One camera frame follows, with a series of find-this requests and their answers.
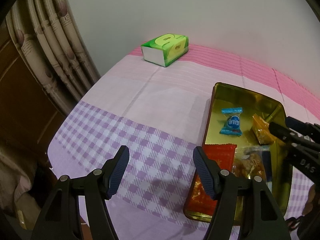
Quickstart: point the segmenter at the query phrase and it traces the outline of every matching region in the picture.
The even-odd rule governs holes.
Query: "purple plaid pattern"
[[[293,167],[291,192],[287,212],[284,216],[285,219],[301,216],[312,185],[313,182],[310,179]]]
[[[193,143],[101,110],[81,101],[55,138],[87,172],[112,158],[121,145],[130,161],[117,195],[170,222],[206,230],[182,211],[195,168]]]

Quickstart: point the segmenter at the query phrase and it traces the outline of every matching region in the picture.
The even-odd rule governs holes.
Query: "wrapped candy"
[[[223,108],[221,109],[221,113],[223,113],[228,119],[220,133],[227,135],[242,135],[240,130],[240,114],[242,113],[242,107]]]

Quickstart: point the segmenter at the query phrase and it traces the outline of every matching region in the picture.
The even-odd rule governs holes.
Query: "bed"
[[[201,145],[216,82],[262,93],[281,102],[287,116],[319,123],[320,100],[275,69],[197,45],[164,68],[144,61],[139,47],[62,124],[48,149],[53,172],[85,176],[127,145],[127,170],[107,201],[119,239],[202,239],[208,224],[187,219],[182,207],[195,172],[192,150]],[[301,215],[312,184],[293,169],[285,218]],[[79,206],[88,222],[84,198]]]

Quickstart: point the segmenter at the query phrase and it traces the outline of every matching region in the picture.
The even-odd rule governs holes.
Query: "orange snack packet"
[[[217,162],[221,169],[232,170],[233,158],[235,156],[235,144],[205,144],[202,146],[203,151],[210,160]],[[196,176],[196,182],[193,187],[191,197],[187,198],[187,210],[200,212],[212,216],[217,201],[212,200],[204,191],[200,178]]]
[[[277,138],[269,132],[269,124],[257,114],[253,115],[252,130],[261,145],[271,145]]]

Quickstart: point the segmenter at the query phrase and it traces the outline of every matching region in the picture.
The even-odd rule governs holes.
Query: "curtain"
[[[25,152],[0,139],[0,208],[16,215],[24,229],[33,229],[40,207],[28,194],[37,163]]]
[[[99,79],[76,34],[65,0],[17,0],[6,17],[13,43],[63,113]]]

